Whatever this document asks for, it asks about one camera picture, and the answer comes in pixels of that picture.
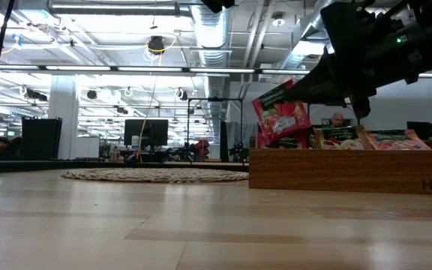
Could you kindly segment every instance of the wooden crate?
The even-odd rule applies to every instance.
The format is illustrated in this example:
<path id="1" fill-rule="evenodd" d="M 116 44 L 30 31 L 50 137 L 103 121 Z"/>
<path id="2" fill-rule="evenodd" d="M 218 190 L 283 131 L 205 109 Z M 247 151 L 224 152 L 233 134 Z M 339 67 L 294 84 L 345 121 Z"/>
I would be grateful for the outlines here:
<path id="1" fill-rule="evenodd" d="M 432 194 L 432 151 L 251 149 L 250 188 Z"/>

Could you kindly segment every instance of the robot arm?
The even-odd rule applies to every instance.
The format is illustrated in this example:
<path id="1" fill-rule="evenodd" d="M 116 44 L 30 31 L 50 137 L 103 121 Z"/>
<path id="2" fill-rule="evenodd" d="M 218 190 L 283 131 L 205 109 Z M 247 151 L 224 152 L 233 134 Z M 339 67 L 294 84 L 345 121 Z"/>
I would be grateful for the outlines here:
<path id="1" fill-rule="evenodd" d="M 402 0 L 378 17 L 365 10 L 372 2 L 337 2 L 321 10 L 334 53 L 325 50 L 318 65 L 287 92 L 288 100 L 345 107 L 344 98 L 350 98 L 356 117 L 363 118 L 378 87 L 414 83 L 432 70 L 432 0 Z M 407 5 L 415 22 L 392 19 Z"/>

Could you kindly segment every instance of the white column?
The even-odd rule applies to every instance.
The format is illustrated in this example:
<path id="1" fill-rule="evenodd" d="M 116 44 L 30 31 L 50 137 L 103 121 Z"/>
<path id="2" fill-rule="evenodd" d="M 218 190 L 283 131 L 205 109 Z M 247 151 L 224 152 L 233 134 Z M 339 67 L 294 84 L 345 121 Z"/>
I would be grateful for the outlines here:
<path id="1" fill-rule="evenodd" d="M 75 76 L 52 76 L 48 118 L 63 121 L 58 159 L 75 158 L 80 92 Z"/>

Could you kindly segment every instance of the round woven rug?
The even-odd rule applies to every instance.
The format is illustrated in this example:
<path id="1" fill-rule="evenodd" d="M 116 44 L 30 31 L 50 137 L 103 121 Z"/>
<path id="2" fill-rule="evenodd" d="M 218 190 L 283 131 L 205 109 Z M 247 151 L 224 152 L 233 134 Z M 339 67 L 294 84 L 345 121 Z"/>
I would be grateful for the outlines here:
<path id="1" fill-rule="evenodd" d="M 231 172 L 220 169 L 148 169 L 148 168 L 113 168 L 113 169 L 70 169 L 61 174 L 67 179 L 128 181 L 128 182 L 224 182 L 248 180 L 247 172 Z"/>

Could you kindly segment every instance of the computer monitor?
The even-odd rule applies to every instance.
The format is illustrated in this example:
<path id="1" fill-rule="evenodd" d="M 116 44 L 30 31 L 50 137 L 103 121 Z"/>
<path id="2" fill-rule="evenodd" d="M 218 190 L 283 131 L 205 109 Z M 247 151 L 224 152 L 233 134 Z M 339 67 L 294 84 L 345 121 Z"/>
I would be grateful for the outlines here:
<path id="1" fill-rule="evenodd" d="M 407 127 L 414 130 L 419 139 L 432 140 L 432 123 L 408 121 Z"/>
<path id="2" fill-rule="evenodd" d="M 144 120 L 128 119 L 124 122 L 124 144 L 131 145 L 132 136 L 141 136 Z M 142 146 L 150 146 L 153 142 L 155 146 L 168 145 L 168 125 L 167 120 L 146 120 L 142 138 Z"/>

